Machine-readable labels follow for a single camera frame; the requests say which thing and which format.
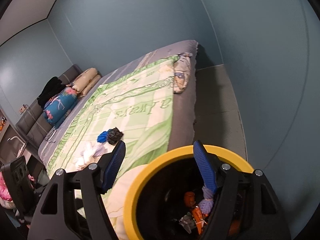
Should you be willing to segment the black bag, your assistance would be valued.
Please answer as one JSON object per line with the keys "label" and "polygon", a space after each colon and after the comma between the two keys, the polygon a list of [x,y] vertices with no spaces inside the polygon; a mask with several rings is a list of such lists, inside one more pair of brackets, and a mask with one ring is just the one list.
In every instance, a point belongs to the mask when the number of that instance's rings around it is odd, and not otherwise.
{"label": "black bag", "polygon": [[110,145],[115,145],[123,137],[123,135],[123,132],[115,127],[108,130],[106,140]]}

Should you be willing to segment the yellow rimmed black trash bin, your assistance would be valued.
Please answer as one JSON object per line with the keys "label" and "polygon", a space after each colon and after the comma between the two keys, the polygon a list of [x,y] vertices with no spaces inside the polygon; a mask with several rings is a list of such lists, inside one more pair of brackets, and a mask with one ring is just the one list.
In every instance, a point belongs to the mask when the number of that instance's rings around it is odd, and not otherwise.
{"label": "yellow rimmed black trash bin", "polygon": [[194,146],[171,150],[143,166],[127,192],[123,222],[129,239],[201,239],[209,216],[198,204],[204,180]]}

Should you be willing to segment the white shelf unit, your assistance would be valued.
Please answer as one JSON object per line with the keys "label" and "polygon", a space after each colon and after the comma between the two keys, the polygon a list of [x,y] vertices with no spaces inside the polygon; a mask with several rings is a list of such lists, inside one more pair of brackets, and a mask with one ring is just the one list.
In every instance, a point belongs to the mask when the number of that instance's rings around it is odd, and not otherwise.
{"label": "white shelf unit", "polygon": [[17,133],[14,125],[1,111],[1,144],[0,160],[1,166],[19,157],[25,149],[25,141]]}

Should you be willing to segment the pink slippers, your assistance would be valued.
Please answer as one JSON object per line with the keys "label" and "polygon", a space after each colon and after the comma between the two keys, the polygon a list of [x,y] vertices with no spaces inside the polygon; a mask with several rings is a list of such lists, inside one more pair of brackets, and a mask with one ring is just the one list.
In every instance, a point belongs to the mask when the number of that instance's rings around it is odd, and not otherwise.
{"label": "pink slippers", "polygon": [[[28,175],[28,179],[30,181],[30,188],[24,187],[22,189],[18,189],[17,196],[18,196],[18,202],[21,204],[24,202],[23,197],[26,197],[27,200],[33,198],[33,189],[34,185],[36,184],[36,179]],[[8,190],[8,187],[5,183],[3,174],[1,173],[1,206],[3,206],[5,209],[13,210],[16,209],[16,204],[13,201],[13,198],[10,195],[10,192]]]}

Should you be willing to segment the blue floral folded quilt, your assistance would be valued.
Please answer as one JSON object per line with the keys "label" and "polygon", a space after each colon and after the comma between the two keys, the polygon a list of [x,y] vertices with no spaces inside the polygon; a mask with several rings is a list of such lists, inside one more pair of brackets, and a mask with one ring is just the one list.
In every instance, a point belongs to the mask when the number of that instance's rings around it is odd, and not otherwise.
{"label": "blue floral folded quilt", "polygon": [[66,87],[50,102],[47,102],[43,110],[43,117],[46,122],[58,129],[77,103],[77,92],[71,87]]}

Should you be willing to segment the beige folded quilt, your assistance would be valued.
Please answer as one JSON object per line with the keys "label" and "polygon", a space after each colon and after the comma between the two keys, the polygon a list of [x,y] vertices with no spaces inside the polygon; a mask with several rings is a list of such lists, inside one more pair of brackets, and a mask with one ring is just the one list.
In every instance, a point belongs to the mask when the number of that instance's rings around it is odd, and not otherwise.
{"label": "beige folded quilt", "polygon": [[95,68],[89,68],[71,83],[71,88],[76,91],[78,97],[84,97],[100,79],[98,71]]}

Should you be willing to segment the black clothing pile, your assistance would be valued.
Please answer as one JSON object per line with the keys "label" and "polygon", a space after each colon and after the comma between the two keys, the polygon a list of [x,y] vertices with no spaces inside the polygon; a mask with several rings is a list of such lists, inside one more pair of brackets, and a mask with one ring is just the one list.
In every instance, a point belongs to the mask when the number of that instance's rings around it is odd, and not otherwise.
{"label": "black clothing pile", "polygon": [[57,77],[52,77],[47,84],[45,85],[44,89],[42,90],[41,94],[37,97],[37,103],[39,106],[44,109],[46,103],[53,97],[59,94],[61,91],[65,89],[66,85],[62,83],[62,81]]}

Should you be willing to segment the wall power socket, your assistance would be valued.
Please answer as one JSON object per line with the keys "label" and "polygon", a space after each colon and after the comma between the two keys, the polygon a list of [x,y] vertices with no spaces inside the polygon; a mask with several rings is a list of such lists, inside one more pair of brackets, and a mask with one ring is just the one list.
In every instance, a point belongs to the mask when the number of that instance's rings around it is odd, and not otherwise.
{"label": "wall power socket", "polygon": [[28,109],[28,105],[23,104],[22,107],[19,109],[20,115],[22,115]]}

